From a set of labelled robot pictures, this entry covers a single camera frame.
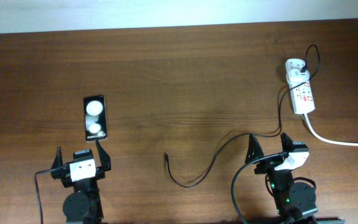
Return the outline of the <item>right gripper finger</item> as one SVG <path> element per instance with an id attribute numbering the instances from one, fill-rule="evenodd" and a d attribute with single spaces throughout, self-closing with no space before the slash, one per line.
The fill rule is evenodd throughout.
<path id="1" fill-rule="evenodd" d="M 254 161 L 263 157 L 264 154 L 256 136 L 254 134 L 250 134 L 245 164 L 254 163 Z"/>
<path id="2" fill-rule="evenodd" d="M 290 137 L 286 133 L 282 133 L 280 135 L 280 138 L 282 141 L 283 152 L 294 152 L 294 150 L 296 149 L 296 145 L 293 143 Z"/>

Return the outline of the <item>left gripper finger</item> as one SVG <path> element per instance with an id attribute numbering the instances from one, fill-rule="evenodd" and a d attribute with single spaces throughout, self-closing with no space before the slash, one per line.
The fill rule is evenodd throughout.
<path id="1" fill-rule="evenodd" d="M 51 170 L 57 170 L 57 169 L 61 168 L 62 166 L 63 166 L 62 149 L 60 146 L 58 146 L 53 164 L 51 166 Z"/>
<path id="2" fill-rule="evenodd" d="M 95 140 L 96 148 L 99 154 L 99 160 L 101 163 L 101 167 L 104 171 L 111 170 L 111 158 L 109 154 L 103 149 L 98 139 Z"/>

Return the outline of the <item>black Samsung Galaxy smartphone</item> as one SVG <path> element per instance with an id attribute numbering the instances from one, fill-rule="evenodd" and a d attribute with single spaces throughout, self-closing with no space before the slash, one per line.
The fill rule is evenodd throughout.
<path id="1" fill-rule="evenodd" d="M 83 99 L 85 117 L 85 140 L 108 138 L 106 105 L 103 95 L 89 96 Z"/>

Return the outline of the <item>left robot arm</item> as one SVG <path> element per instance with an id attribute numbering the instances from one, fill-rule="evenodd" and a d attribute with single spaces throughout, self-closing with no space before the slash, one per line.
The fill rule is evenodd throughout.
<path id="1" fill-rule="evenodd" d="M 65 188 L 73 189 L 63 203 L 66 223 L 101 223 L 104 218 L 98 181 L 111 170 L 111 158 L 98 140 L 95 144 L 100 166 L 96 165 L 91 149 L 75 152 L 73 161 L 65 164 L 61 148 L 57 149 L 51 176 L 61 180 Z"/>

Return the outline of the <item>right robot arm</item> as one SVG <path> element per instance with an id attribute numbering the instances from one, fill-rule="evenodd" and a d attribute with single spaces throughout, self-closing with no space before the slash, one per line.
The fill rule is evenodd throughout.
<path id="1" fill-rule="evenodd" d="M 282 152 L 266 156 L 256 136 L 251 134 L 245 164 L 255 164 L 254 173 L 265 176 L 265 186 L 275 201 L 280 223 L 316 223 L 316 183 L 292 175 L 293 170 L 306 162 L 309 148 L 304 142 L 292 141 L 285 133 L 280 138 Z"/>

